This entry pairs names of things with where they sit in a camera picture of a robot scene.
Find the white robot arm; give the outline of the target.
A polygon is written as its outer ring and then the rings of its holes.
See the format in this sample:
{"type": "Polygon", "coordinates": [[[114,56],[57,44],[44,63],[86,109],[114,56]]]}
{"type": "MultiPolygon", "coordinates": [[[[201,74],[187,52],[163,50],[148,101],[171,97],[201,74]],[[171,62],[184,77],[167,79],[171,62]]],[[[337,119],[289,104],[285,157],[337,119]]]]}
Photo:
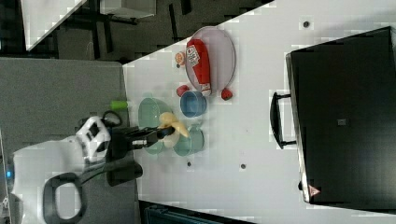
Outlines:
{"type": "Polygon", "coordinates": [[[120,125],[120,119],[86,118],[71,136],[13,152],[6,166],[10,222],[78,224],[89,207],[87,183],[104,175],[114,188],[137,179],[143,168],[130,152],[179,131],[170,124],[120,125]]]}

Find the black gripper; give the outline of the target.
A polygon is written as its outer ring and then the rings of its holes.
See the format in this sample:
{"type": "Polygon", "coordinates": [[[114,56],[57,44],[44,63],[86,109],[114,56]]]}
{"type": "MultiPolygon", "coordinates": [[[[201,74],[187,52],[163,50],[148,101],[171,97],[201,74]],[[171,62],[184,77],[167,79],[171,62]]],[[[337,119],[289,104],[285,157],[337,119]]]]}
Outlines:
{"type": "MultiPolygon", "coordinates": [[[[165,136],[173,134],[175,129],[170,126],[157,130],[157,138],[164,139],[165,136]]],[[[156,142],[156,133],[153,128],[139,129],[134,127],[114,128],[110,132],[110,143],[107,149],[108,160],[119,160],[126,156],[131,150],[149,147],[156,142]]]]}

